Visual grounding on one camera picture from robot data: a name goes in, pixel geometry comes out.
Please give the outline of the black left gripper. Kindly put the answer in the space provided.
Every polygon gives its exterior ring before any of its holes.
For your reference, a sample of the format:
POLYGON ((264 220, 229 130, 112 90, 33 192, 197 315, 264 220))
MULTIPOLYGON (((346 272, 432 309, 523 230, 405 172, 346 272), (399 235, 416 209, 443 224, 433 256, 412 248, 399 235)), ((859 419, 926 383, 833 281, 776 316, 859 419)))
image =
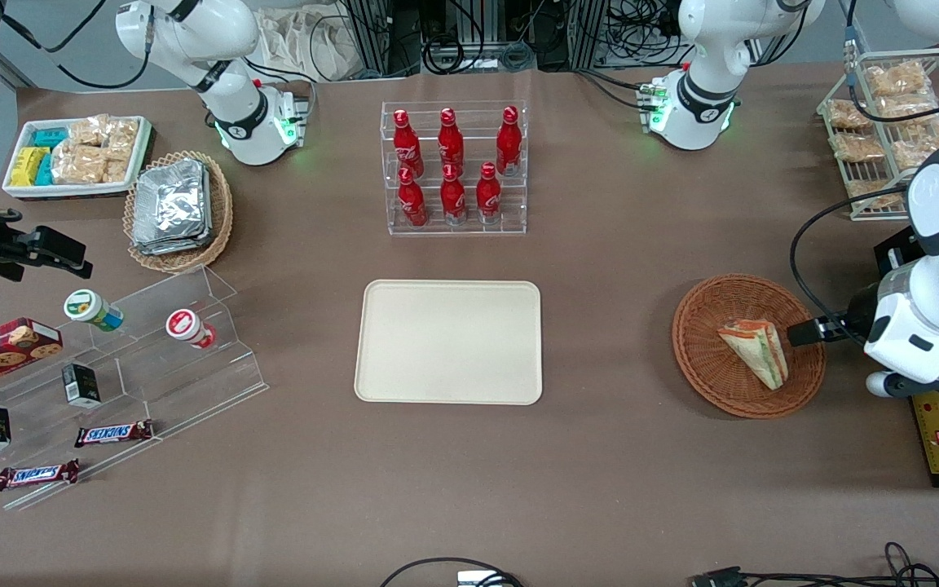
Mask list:
MULTIPOLYGON (((846 311, 846 327, 858 345, 864 345, 871 334, 879 304, 880 282, 876 281, 859 289, 849 301, 846 311)), ((787 341, 794 348, 816 345, 823 342, 823 326, 820 320, 806 320, 787 328, 787 341)))

